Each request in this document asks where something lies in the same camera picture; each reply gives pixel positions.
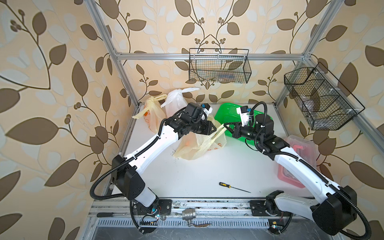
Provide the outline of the yellow plastic bag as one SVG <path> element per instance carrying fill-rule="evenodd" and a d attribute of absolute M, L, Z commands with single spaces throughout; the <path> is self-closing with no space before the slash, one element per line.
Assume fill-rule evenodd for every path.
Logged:
<path fill-rule="evenodd" d="M 167 118 L 165 112 L 161 108 L 159 101 L 165 100 L 166 98 L 166 94 L 162 94 L 156 97 L 149 97 L 145 102 L 143 110 L 132 116 L 132 118 L 143 118 L 149 129 L 153 133 L 157 133 L 159 131 L 161 121 Z"/>
<path fill-rule="evenodd" d="M 208 151 L 220 150 L 226 146 L 227 139 L 224 126 L 212 116 L 208 116 L 208 120 L 214 124 L 217 130 L 208 136 L 189 133 L 182 137 L 179 147 L 173 155 L 175 158 L 196 160 Z"/>

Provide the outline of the white plastic bag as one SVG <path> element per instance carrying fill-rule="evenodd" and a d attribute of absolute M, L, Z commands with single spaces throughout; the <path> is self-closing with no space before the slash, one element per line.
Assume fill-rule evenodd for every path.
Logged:
<path fill-rule="evenodd" d="M 166 111 L 167 118 L 173 116 L 177 111 L 188 105 L 183 94 L 192 97 L 192 92 L 198 90 L 199 88 L 185 88 L 169 92 L 165 102 L 161 105 L 161 108 Z"/>

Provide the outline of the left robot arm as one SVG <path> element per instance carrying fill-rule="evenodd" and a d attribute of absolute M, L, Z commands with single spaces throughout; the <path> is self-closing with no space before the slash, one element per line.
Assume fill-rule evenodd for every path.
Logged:
<path fill-rule="evenodd" d="M 90 196 L 94 200 L 108 200 L 125 197 L 130 201 L 130 211 L 134 204 L 144 207 L 145 216 L 159 219 L 161 207 L 159 197 L 146 185 L 142 173 L 151 162 L 166 148 L 189 133 L 209 136 L 217 128 L 208 119 L 213 111 L 209 104 L 189 103 L 167 119 L 161 120 L 158 132 L 136 151 L 122 157 L 117 155 L 112 161 L 109 171 L 101 175 L 90 188 Z M 106 177 L 111 177 L 119 194 L 99 196 L 96 187 Z"/>

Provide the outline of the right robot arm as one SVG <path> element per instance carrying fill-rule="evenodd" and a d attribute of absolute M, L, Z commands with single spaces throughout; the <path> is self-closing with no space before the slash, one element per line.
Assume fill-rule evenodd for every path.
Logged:
<path fill-rule="evenodd" d="M 357 193 L 349 186 L 339 184 L 323 175 L 305 161 L 284 139 L 274 133 L 274 122 L 267 114 L 267 105 L 259 102 L 264 112 L 254 108 L 237 108 L 240 122 L 224 123 L 233 138 L 253 141 L 258 152 L 287 169 L 313 195 L 313 199 L 293 197 L 283 191 L 267 196 L 272 211 L 289 212 L 311 220 L 325 233 L 343 234 L 353 240 L 368 240 L 372 228 L 357 206 Z"/>

